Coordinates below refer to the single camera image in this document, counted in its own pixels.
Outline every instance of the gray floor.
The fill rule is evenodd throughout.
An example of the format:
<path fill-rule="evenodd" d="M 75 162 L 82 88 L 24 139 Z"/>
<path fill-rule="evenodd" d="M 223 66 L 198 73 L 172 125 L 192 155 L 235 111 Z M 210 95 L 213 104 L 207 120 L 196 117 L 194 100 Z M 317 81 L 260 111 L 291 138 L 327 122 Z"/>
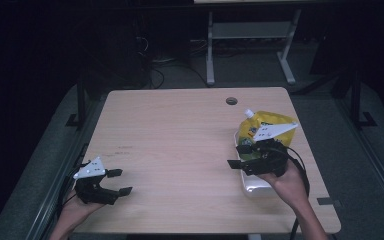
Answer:
<path fill-rule="evenodd" d="M 317 49 L 316 43 L 292 46 L 288 59 L 297 80 L 294 86 L 286 83 L 277 62 L 275 53 L 278 47 L 278 44 L 263 44 L 258 51 L 248 49 L 233 57 L 217 57 L 214 62 L 216 84 L 213 88 L 278 86 L 295 91 L 320 77 L 308 74 Z M 190 67 L 178 62 L 155 66 L 164 74 L 161 88 L 206 88 L 202 79 L 206 76 L 205 56 L 193 57 Z M 162 80 L 161 74 L 155 71 L 151 75 L 154 84 Z M 363 85 L 361 110 L 370 112 L 378 126 L 356 131 L 347 116 L 349 97 L 333 99 L 329 94 L 332 84 L 328 83 L 306 96 L 291 96 L 342 224 L 341 231 L 331 239 L 384 239 L 384 188 L 362 142 L 363 138 L 371 143 L 370 150 L 384 165 L 384 109 L 377 94 Z M 101 101 L 87 102 L 86 125 L 81 131 L 76 131 L 75 128 L 65 127 L 70 114 L 76 112 L 75 90 L 71 89 L 61 102 L 0 216 L 0 239 L 25 239 L 26 236 L 38 239 L 42 228 L 35 227 L 35 223 L 46 222 L 46 218 L 45 214 L 37 217 L 37 213 L 43 213 L 41 210 L 51 204 L 44 202 L 47 189 L 58 186 L 59 180 L 55 176 L 67 170 L 61 167 L 64 161 L 77 158 L 89 141 L 105 97 Z M 124 235 L 72 236 L 72 239 L 125 238 Z M 206 236 L 205 239 L 223 238 Z M 263 239 L 288 239 L 288 236 L 263 235 Z"/>

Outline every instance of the human hand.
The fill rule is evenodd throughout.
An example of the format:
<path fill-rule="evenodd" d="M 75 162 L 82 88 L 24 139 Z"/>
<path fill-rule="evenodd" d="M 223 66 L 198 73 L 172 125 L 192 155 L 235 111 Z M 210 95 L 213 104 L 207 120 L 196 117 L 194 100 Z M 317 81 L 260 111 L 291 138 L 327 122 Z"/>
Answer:
<path fill-rule="evenodd" d="M 257 177 L 268 182 L 279 197 L 292 209 L 308 202 L 301 174 L 291 160 L 286 163 L 286 171 L 282 176 L 276 177 L 274 173 L 266 173 L 257 175 Z"/>
<path fill-rule="evenodd" d="M 105 204 L 100 203 L 85 204 L 75 195 L 75 190 L 72 190 L 68 195 L 67 199 L 69 200 L 67 200 L 63 206 L 61 215 L 51 234 L 50 240 L 68 239 L 74 229 L 83 223 L 89 215 L 105 206 Z"/>
<path fill-rule="evenodd" d="M 327 240 L 326 232 L 308 201 L 300 171 L 291 160 L 286 163 L 286 171 L 282 176 L 276 177 L 273 173 L 267 173 L 258 177 L 268 182 L 279 197 L 292 208 L 305 239 Z"/>

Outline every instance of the tabletop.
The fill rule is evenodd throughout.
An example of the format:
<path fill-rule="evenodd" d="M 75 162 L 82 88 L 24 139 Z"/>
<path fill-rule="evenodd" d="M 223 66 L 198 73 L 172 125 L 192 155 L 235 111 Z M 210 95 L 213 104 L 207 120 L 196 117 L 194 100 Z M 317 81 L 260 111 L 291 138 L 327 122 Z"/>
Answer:
<path fill-rule="evenodd" d="M 236 98 L 236 105 L 226 103 Z M 85 160 L 100 156 L 107 169 L 123 169 L 101 186 L 133 187 L 90 216 L 76 232 L 94 233 L 287 233 L 295 215 L 276 195 L 244 193 L 234 134 L 244 110 L 298 119 L 283 88 L 213 88 L 113 91 L 93 133 Z M 303 158 L 310 202 L 329 233 L 341 228 L 301 125 L 291 148 Z"/>

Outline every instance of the dark background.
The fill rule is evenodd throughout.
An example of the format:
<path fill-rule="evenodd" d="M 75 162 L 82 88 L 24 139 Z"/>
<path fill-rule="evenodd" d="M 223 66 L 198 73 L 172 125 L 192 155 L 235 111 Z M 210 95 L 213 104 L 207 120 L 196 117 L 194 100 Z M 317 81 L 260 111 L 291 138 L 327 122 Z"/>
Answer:
<path fill-rule="evenodd" d="M 86 83 L 91 95 L 140 89 L 147 83 L 148 59 L 137 57 L 137 36 L 186 62 L 182 49 L 189 39 L 206 36 L 206 12 L 73 11 L 86 5 L 0 1 L 0 212 L 59 102 L 81 74 L 95 76 Z M 295 41 L 310 40 L 320 42 L 314 73 L 355 64 L 384 103 L 384 3 L 306 7 Z"/>

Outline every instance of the yellow plastic bag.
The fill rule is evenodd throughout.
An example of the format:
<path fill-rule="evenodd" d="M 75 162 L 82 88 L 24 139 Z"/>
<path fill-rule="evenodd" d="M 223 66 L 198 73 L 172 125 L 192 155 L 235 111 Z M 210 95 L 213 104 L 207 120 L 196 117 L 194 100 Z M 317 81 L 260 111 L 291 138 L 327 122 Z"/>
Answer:
<path fill-rule="evenodd" d="M 245 111 L 245 115 L 247 116 L 247 119 L 244 120 L 239 126 L 237 145 L 254 144 L 255 142 L 253 137 L 261 125 L 288 124 L 297 122 L 297 120 L 292 117 L 265 111 L 258 111 L 253 113 L 251 110 L 247 109 Z M 281 142 L 284 146 L 289 147 L 294 133 L 295 129 L 292 129 L 278 136 L 275 136 L 273 139 Z M 249 160 L 260 157 L 256 154 L 257 153 L 241 154 L 240 158 L 243 160 Z"/>

